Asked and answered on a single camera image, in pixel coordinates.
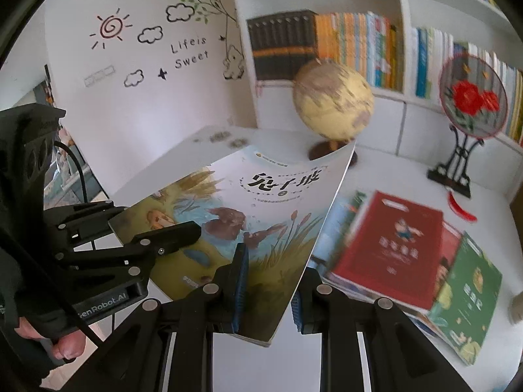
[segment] yellow globe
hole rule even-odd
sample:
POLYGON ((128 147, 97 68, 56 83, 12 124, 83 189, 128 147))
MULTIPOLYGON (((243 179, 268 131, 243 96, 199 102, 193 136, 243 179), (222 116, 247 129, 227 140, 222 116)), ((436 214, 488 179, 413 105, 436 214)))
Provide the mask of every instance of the yellow globe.
POLYGON ((354 139, 374 112, 374 96, 359 73, 318 59, 297 73, 293 99, 304 124, 328 140, 354 139))

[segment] finger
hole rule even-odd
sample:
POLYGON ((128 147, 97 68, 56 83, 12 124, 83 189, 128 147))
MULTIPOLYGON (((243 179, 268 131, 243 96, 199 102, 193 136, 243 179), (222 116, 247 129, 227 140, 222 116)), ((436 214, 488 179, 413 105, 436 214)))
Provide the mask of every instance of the finger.
POLYGON ((61 337, 52 349, 54 357, 58 360, 62 358, 71 360, 82 355, 84 350, 85 334, 79 330, 61 337))
POLYGON ((25 317, 20 317, 19 325, 15 331, 24 339, 43 339, 43 336, 36 331, 25 317))

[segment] desk surface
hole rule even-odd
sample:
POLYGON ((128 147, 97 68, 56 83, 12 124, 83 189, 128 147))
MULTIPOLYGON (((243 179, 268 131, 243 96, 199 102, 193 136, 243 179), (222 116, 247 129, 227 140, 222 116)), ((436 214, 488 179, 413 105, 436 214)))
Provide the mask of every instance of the desk surface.
MULTIPOLYGON (((282 161, 305 160, 317 137, 304 133, 238 127, 206 127, 183 141, 139 173, 114 196, 116 205, 130 206, 143 197, 234 150, 233 139, 248 139, 267 155, 282 161), (209 137, 224 130, 228 140, 211 144, 209 137)), ((466 230, 503 274, 498 304, 483 349, 476 363, 467 367, 440 339, 435 346, 477 392, 505 386, 516 373, 523 349, 523 323, 511 325, 508 306, 523 290, 523 258, 514 220, 504 196, 471 184, 472 199, 457 197, 463 207, 478 217, 469 224, 447 205, 445 189, 426 179, 427 166, 376 150, 357 147, 358 163, 349 169, 340 193, 352 195, 360 187, 386 193, 441 209, 445 220, 466 230)), ((115 238, 107 237, 106 245, 115 238)), ((168 299, 154 284, 150 296, 168 299)), ((131 308, 117 314, 117 321, 131 308)), ((217 392, 318 391, 320 384, 319 335, 301 336, 292 321, 290 308, 282 319, 270 348, 261 348, 232 336, 214 337, 214 390, 217 392)))

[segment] red peony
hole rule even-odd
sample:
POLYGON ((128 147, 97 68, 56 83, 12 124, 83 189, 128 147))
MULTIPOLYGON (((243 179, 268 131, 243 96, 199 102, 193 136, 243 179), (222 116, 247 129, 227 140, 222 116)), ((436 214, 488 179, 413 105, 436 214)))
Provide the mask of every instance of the red peony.
POLYGON ((474 116, 483 106, 478 87, 469 81, 459 81, 452 87, 454 104, 463 113, 474 116))
POLYGON ((499 111, 499 103, 498 103, 498 96, 494 91, 483 91, 482 94, 483 97, 483 106, 488 111, 491 112, 498 112, 499 111))

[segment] red spiral sun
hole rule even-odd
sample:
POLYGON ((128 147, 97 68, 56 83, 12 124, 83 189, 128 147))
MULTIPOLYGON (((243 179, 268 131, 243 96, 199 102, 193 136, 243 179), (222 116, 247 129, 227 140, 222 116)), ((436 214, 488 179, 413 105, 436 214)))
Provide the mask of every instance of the red spiral sun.
MULTIPOLYGON (((118 17, 118 13, 120 12, 120 8, 116 11, 115 14, 112 14, 108 18, 102 19, 101 16, 96 16, 100 22, 100 29, 98 32, 89 35, 90 37, 94 36, 100 36, 103 40, 110 40, 111 38, 117 38, 120 41, 123 41, 122 37, 120 36, 120 33, 124 28, 129 28, 132 26, 132 24, 124 25, 124 20, 129 18, 129 15, 126 14, 123 18, 118 17)), ((94 48, 98 45, 100 41, 96 40, 96 42, 91 47, 91 50, 94 50, 94 48)), ((102 42, 102 48, 105 49, 105 42, 102 42)))

